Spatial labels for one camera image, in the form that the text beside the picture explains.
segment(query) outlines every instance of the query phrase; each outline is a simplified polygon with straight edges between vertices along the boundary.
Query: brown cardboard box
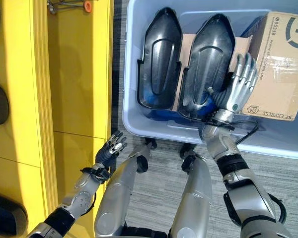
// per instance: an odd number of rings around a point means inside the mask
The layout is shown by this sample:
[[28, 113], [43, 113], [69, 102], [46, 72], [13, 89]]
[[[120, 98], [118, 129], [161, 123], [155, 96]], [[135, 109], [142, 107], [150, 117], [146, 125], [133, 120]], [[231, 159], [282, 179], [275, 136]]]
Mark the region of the brown cardboard box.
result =
[[298, 111], [298, 15], [270, 12], [251, 27], [258, 81], [242, 112], [293, 121]]

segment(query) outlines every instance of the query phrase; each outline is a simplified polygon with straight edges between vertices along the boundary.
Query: black cable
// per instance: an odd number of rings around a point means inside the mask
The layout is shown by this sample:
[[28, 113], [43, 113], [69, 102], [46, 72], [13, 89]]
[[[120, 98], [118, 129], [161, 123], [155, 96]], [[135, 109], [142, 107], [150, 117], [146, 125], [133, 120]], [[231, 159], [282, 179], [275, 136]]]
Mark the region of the black cable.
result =
[[259, 126], [258, 126], [258, 121], [253, 121], [253, 120], [237, 120], [237, 121], [233, 121], [231, 123], [225, 124], [225, 123], [214, 123], [211, 121], [208, 121], [207, 124], [208, 125], [213, 125], [213, 126], [218, 126], [218, 127], [225, 127], [228, 128], [230, 130], [234, 130], [235, 129], [235, 125], [239, 125], [239, 124], [254, 124], [254, 127], [251, 129], [250, 132], [248, 132], [244, 137], [240, 138], [239, 140], [237, 140], [235, 142], [236, 145], [240, 144], [241, 142], [243, 142], [244, 140], [246, 140], [248, 137], [250, 137], [251, 135], [253, 135], [255, 132], [258, 131]]
[[286, 211], [285, 206], [284, 206], [283, 203], [282, 203], [282, 200], [279, 200], [277, 197], [271, 195], [270, 193], [268, 193], [268, 195], [269, 195], [270, 199], [271, 199], [272, 201], [276, 202], [277, 205], [278, 205], [279, 208], [280, 208], [280, 217], [279, 217], [279, 220], [278, 220], [278, 221], [279, 221], [280, 223], [282, 223], [282, 224], [285, 223], [286, 218], [287, 218], [287, 211]]
[[85, 214], [89, 213], [91, 211], [91, 209], [93, 209], [95, 201], [96, 201], [96, 193], [94, 194], [94, 201], [91, 204], [90, 208], [85, 213], [81, 214], [81, 216], [84, 216]]
[[254, 127], [244, 137], [242, 137], [239, 140], [237, 140], [235, 142], [236, 145], [238, 145], [241, 142], [243, 142], [244, 140], [246, 140], [248, 137], [250, 137], [251, 135], [253, 135], [259, 129], [258, 122], [257, 121], [252, 121], [252, 120], [238, 120], [238, 121], [234, 121], [234, 122], [230, 123], [230, 125], [232, 126], [232, 125], [235, 125], [235, 124], [244, 124], [244, 123], [252, 123], [252, 124], [254, 124]]

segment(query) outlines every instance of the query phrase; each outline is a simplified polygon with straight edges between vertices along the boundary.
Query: plastic storage bin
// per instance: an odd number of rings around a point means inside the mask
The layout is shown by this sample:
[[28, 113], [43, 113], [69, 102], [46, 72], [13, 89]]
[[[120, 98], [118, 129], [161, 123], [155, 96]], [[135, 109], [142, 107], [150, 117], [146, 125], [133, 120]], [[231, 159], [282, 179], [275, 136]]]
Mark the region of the plastic storage bin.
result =
[[[138, 136], [202, 144], [198, 124], [177, 113], [155, 112], [137, 102], [137, 59], [142, 57], [144, 35], [155, 14], [163, 7], [177, 13], [183, 33], [196, 33], [203, 22], [222, 12], [231, 20], [235, 35], [269, 11], [298, 14], [298, 0], [130, 0], [127, 11], [123, 123]], [[256, 118], [264, 130], [258, 131], [238, 147], [242, 151], [298, 159], [298, 114], [293, 122]], [[243, 131], [235, 131], [242, 136]]]

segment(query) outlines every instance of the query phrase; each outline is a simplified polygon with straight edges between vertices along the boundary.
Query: yellow shelf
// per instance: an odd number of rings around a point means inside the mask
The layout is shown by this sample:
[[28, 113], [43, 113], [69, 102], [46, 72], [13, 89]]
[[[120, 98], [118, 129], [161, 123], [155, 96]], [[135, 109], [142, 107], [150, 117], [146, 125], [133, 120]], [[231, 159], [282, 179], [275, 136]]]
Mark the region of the yellow shelf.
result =
[[[24, 205], [28, 231], [110, 135], [113, 0], [92, 4], [91, 14], [51, 15], [46, 1], [0, 0], [0, 86], [10, 104], [0, 125], [0, 194]], [[95, 214], [81, 218], [72, 236], [93, 237]]]

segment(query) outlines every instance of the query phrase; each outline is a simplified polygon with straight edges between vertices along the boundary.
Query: logo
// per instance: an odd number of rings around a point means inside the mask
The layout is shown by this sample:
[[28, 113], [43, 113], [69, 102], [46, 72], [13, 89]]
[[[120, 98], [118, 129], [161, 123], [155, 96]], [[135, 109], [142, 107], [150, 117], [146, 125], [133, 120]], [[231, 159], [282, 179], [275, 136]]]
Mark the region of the logo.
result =
[[298, 18], [289, 19], [286, 27], [286, 40], [288, 44], [298, 48]]
[[257, 114], [259, 111], [258, 106], [250, 106], [247, 108], [248, 113]]

